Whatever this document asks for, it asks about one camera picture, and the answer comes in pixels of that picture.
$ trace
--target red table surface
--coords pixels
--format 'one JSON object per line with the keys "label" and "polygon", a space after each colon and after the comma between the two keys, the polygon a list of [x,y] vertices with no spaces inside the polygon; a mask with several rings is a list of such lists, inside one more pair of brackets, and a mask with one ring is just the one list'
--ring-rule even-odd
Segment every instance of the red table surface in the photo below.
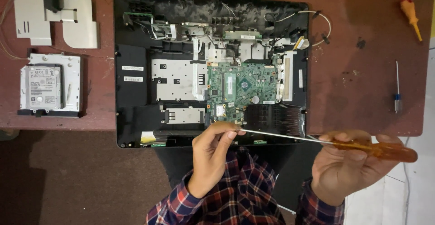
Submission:
{"label": "red table surface", "polygon": [[[27,61],[0,54],[0,128],[17,129],[115,129],[113,3],[92,0],[100,25],[100,49],[73,49],[65,44],[62,24],[53,23],[52,47],[39,53],[61,51],[83,54],[84,107],[82,118],[17,116],[19,69]],[[400,11],[399,0],[288,0],[306,2],[330,18],[330,44],[313,47],[308,67],[307,133],[320,134],[343,128],[417,136],[423,129],[423,111],[432,24],[433,0],[414,0],[423,42]],[[0,0],[3,6],[7,0]],[[25,57],[30,39],[16,38],[14,9],[2,25],[3,41]],[[310,20],[311,39],[328,27],[321,17]],[[365,41],[358,48],[358,41]],[[394,114],[395,59],[399,60],[403,112]]]}

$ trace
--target small circuit board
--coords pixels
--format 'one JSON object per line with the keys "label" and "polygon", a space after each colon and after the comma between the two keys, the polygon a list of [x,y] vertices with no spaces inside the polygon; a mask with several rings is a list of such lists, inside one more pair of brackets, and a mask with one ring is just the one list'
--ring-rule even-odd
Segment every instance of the small circuit board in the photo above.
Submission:
{"label": "small circuit board", "polygon": [[207,62],[209,121],[242,125],[250,104],[277,102],[278,69],[272,64]]}

